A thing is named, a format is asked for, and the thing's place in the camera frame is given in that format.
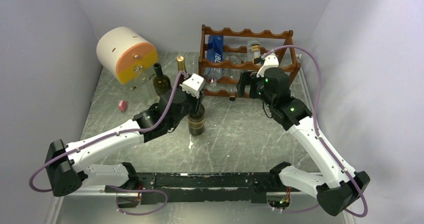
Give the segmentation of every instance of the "gray marble surface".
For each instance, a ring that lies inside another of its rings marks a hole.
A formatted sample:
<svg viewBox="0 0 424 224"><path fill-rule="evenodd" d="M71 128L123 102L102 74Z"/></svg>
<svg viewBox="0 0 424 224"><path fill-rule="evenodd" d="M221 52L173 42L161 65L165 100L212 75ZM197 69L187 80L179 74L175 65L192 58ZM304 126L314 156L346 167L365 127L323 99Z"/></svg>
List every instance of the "gray marble surface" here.
<svg viewBox="0 0 424 224"><path fill-rule="evenodd" d="M163 71L173 83L177 73L176 57L183 55L187 71L197 73L198 53L159 53ZM283 63L290 63L284 58ZM292 95L306 96L301 79L296 77ZM103 68L83 130L86 139L112 129L148 106L141 91L130 91ZM118 102L126 100L128 108L121 113ZM131 162L138 172L258 172L269 171L282 161L301 170L317 172L318 168L305 149L272 119L266 118L260 100L206 96L205 132L191 136L187 118L171 134L148 143L122 149L100 160L101 164Z"/></svg>

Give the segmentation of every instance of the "red eraser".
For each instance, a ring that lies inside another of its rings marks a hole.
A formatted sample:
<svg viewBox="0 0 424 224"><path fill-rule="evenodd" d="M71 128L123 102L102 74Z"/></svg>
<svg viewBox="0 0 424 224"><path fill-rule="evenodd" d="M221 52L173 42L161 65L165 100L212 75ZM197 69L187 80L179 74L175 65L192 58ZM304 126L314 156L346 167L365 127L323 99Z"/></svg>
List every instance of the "red eraser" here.
<svg viewBox="0 0 424 224"><path fill-rule="evenodd" d="M118 108L122 111L125 112L125 110L127 109L127 102L125 100L121 100L118 104Z"/></svg>

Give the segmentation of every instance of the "gray wall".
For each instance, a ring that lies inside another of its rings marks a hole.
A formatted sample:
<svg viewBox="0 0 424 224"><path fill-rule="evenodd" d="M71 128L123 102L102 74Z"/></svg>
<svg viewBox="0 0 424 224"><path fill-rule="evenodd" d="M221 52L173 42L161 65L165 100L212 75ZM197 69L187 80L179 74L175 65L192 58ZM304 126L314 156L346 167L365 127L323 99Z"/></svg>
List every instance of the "gray wall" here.
<svg viewBox="0 0 424 224"><path fill-rule="evenodd" d="M321 128L371 177L358 223L424 222L423 9L424 0L331 0L308 44L322 70ZM315 68L302 64L315 97Z"/></svg>
<svg viewBox="0 0 424 224"><path fill-rule="evenodd" d="M101 69L77 0L0 0L1 223L43 223L51 193L28 179L49 144L81 135ZM43 171L35 180L49 187Z"/></svg>
<svg viewBox="0 0 424 224"><path fill-rule="evenodd" d="M157 49L168 51L199 51L202 24L215 30L294 30L294 42L299 44L311 35L329 1L79 0L98 38L113 28L127 26Z"/></svg>

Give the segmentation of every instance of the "scalloped wooden rail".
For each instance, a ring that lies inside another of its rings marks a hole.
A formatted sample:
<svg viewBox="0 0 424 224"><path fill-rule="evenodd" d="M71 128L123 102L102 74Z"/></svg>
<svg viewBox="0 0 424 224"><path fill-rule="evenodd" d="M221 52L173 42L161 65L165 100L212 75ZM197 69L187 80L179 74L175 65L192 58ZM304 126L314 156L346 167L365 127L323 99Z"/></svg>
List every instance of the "scalloped wooden rail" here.
<svg viewBox="0 0 424 224"><path fill-rule="evenodd" d="M281 34L273 34L269 30L264 30L261 33L254 33L250 29L244 29L240 32L235 32L231 30L230 28L223 28L222 30L216 31L211 29L208 26L202 25L201 26L201 42L200 42L200 55L199 55L199 61L198 61L198 69L199 74L201 76L204 76L204 70L205 68L224 68L224 69L239 69L239 70L251 70L251 71L257 71L261 67L258 65L253 64L252 62L242 62L241 64L234 64L229 60L222 61L220 63L212 63L208 59L206 59L205 51L208 49L207 44L205 43L205 35L223 35L223 36L235 36L235 37L250 37L250 38L266 38L266 39L284 39L284 43L282 45L293 45L293 31L284 31ZM282 49L276 51L275 55L278 56L278 62L281 63L284 54L286 53L287 49ZM223 48L224 52L231 52L231 53L247 53L248 49L246 46L240 46L238 48L231 48L228 45L224 45ZM264 47L260 48L260 53L264 54L268 52L267 49ZM281 67L284 71L290 72L289 74L289 80L290 84L295 79L296 75L298 74L299 70L301 69L301 64L296 59L296 53L294 48L289 49L290 55L291 55L291 65ZM219 84L236 84L237 81L231 80L230 78L224 76L220 80L218 80ZM212 92L207 89L204 89L204 94L209 96L225 96L230 97L231 94L227 92L226 90L220 90L217 92Z"/></svg>

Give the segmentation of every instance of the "wine bottle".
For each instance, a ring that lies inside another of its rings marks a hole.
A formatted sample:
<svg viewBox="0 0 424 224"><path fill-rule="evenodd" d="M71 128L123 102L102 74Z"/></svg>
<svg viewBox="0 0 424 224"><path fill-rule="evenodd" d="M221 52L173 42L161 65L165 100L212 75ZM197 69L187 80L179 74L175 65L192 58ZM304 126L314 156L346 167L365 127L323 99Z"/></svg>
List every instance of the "wine bottle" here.
<svg viewBox="0 0 424 224"><path fill-rule="evenodd" d="M178 64L178 72L180 72L180 71L186 71L186 61L184 60L184 56L180 55L176 59L177 59L176 62ZM181 75L179 77L178 84L179 85L182 84L184 80L185 80L184 79L184 75Z"/></svg>
<svg viewBox="0 0 424 224"><path fill-rule="evenodd" d="M162 66L160 63L155 63L153 69L156 75L153 78L154 91L158 96L165 94L171 89L171 81L168 76L162 72Z"/></svg>

